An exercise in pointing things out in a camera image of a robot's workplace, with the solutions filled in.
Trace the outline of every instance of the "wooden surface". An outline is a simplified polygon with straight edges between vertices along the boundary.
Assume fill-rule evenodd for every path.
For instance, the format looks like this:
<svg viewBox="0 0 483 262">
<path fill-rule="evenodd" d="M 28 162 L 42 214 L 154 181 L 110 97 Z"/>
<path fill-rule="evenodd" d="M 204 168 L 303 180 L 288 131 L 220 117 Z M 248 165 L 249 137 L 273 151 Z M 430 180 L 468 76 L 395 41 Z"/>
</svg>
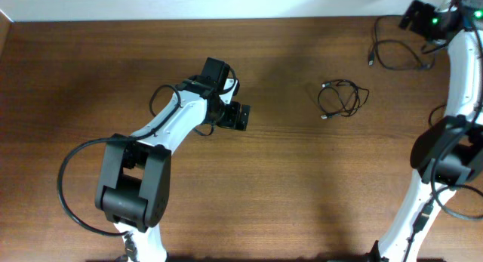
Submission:
<svg viewBox="0 0 483 262">
<path fill-rule="evenodd" d="M 119 256 L 120 239 L 89 233 L 63 213 L 55 186 L 60 163 L 81 142 L 144 126 L 154 89 L 200 73 L 208 56 L 236 69 L 236 100 L 252 106 L 250 121 L 246 132 L 191 133 L 174 154 L 161 221 L 166 249 L 247 259 L 369 251 L 404 198 L 411 147 L 427 129 L 429 111 L 445 101 L 449 80 L 445 53 L 428 72 L 370 68 L 373 22 L 14 23 L 0 62 L 2 260 Z M 391 27 L 385 36 L 422 44 L 395 21 L 383 26 Z M 371 96 L 352 118 L 322 120 L 315 96 L 321 82 L 337 78 Z M 113 231 L 94 207 L 103 149 L 79 153 L 64 188 L 82 219 Z M 483 203 L 460 193 L 449 205 L 476 213 Z M 480 261 L 481 247 L 483 223 L 441 214 L 420 257 Z"/>
<path fill-rule="evenodd" d="M 2 51 L 9 29 L 10 20 L 0 11 L 0 57 L 2 57 Z"/>
</svg>

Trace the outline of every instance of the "white panel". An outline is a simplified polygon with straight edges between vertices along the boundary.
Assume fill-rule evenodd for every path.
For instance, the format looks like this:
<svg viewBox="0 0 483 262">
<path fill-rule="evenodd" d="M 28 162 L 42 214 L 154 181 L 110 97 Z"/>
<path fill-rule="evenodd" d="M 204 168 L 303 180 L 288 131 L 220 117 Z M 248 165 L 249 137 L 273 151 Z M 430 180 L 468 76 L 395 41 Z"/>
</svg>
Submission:
<svg viewBox="0 0 483 262">
<path fill-rule="evenodd" d="M 0 8 L 15 21 L 170 20 L 402 14 L 411 1 L 0 0 Z"/>
</svg>

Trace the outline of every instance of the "white wall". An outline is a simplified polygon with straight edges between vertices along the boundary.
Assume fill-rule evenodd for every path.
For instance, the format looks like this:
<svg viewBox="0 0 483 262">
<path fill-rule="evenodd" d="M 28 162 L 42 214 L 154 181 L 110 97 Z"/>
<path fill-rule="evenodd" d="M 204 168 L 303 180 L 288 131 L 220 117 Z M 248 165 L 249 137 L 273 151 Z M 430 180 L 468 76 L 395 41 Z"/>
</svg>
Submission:
<svg viewBox="0 0 483 262">
<path fill-rule="evenodd" d="M 0 9 L 14 21 L 213 19 L 402 14 L 411 1 L 0 0 Z"/>
</svg>

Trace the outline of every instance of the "white background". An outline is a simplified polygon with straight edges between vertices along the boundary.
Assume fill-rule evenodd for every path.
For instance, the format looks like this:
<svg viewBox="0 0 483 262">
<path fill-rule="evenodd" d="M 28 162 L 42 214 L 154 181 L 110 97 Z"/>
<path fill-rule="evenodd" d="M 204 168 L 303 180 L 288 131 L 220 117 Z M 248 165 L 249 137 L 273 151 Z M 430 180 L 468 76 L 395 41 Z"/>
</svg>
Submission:
<svg viewBox="0 0 483 262">
<path fill-rule="evenodd" d="M 412 0 L 0 0 L 14 21 L 403 14 Z M 441 0 L 423 0 L 438 5 Z"/>
</svg>

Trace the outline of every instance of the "wooden table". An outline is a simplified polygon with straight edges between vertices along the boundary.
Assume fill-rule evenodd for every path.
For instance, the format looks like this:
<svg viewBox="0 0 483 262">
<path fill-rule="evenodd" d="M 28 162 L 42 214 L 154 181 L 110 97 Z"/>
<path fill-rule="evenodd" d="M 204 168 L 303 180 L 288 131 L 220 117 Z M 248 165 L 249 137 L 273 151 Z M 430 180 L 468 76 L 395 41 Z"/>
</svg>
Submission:
<svg viewBox="0 0 483 262">
<path fill-rule="evenodd" d="M 55 186 L 60 163 L 81 142 L 144 126 L 154 89 L 199 74 L 208 56 L 237 70 L 236 100 L 252 106 L 251 117 L 246 132 L 191 133 L 174 154 L 161 221 L 166 249 L 244 259 L 369 251 L 404 198 L 411 147 L 428 128 L 429 111 L 445 101 L 449 79 L 445 53 L 430 71 L 370 68 L 373 22 L 14 23 L 0 62 L 2 260 L 112 260 L 122 254 L 120 239 L 89 233 L 63 213 Z M 396 24 L 382 24 L 384 35 L 421 46 Z M 351 118 L 322 120 L 315 97 L 321 82 L 338 78 L 369 88 L 371 96 Z M 79 153 L 64 186 L 74 212 L 114 231 L 94 207 L 103 149 Z M 449 205 L 476 213 L 483 202 L 461 193 Z M 482 223 L 441 214 L 420 257 L 480 261 L 481 247 Z"/>
</svg>

